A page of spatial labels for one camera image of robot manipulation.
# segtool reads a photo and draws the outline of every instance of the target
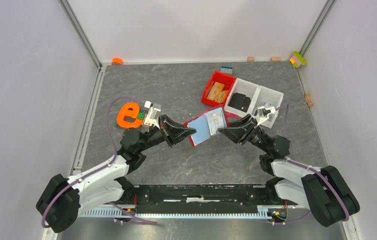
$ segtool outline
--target white divided tray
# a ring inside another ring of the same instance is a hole
[[[250,98],[250,105],[247,109],[247,112],[240,111],[233,107],[228,106],[231,98],[233,97],[233,93],[240,93],[246,95],[246,97]],[[260,86],[258,84],[254,84],[250,81],[246,81],[240,78],[237,78],[234,83],[234,87],[231,89],[227,101],[224,105],[224,110],[228,113],[233,113],[241,118],[246,116],[247,114],[254,115],[256,111],[256,106],[260,106],[261,103],[268,103],[275,108],[280,107],[283,101],[284,93],[273,90],[268,87]],[[272,128],[276,118],[279,114],[277,111],[275,114],[269,116],[269,119],[263,122],[261,125],[267,128]]]

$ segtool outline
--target gray speckled mat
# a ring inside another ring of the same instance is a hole
[[[303,163],[325,165],[317,131],[305,103],[304,92],[295,69],[289,62],[183,63],[108,66],[95,111],[83,170],[113,154],[107,136],[105,115],[110,102],[120,95],[130,95],[158,103],[162,114],[183,123],[210,108],[201,103],[202,93],[214,71],[222,65],[233,67],[233,76],[284,93],[289,103],[287,138],[291,140],[290,157]],[[125,101],[110,111],[109,127],[119,145],[123,129],[116,118]],[[282,135],[285,111],[281,110],[272,129]],[[265,183],[272,176],[261,170],[259,155],[263,152],[246,143],[236,145],[223,135],[215,135],[192,147],[186,139],[170,148],[166,143],[143,152],[147,158],[127,178],[133,184],[208,184]]]

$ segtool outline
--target orange object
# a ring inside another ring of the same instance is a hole
[[[116,123],[123,129],[137,129],[143,123],[143,119],[137,118],[139,112],[140,106],[135,102],[129,102],[121,108],[121,111],[119,111],[119,114],[116,117]],[[128,118],[134,119],[134,121],[127,121],[126,119]]]
[[[122,61],[121,58],[115,57],[114,59],[112,59],[112,65],[122,65],[122,64],[124,64],[124,61]]]
[[[309,108],[314,105],[314,103],[311,101],[311,93],[310,92],[305,93],[305,101],[306,101],[306,105]]]

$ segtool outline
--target white wall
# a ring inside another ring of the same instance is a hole
[[[69,0],[100,61],[287,60],[325,0]]]
[[[67,175],[96,68],[56,0],[0,0],[0,240],[41,238],[36,202]]]
[[[329,161],[361,205],[364,240],[377,239],[377,0],[339,0],[301,71]]]

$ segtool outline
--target blue notebook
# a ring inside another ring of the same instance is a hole
[[[219,128],[227,127],[226,117],[222,107],[205,112],[198,118],[187,123],[187,127],[196,129],[196,133],[190,136],[193,147],[208,140],[217,134]]]

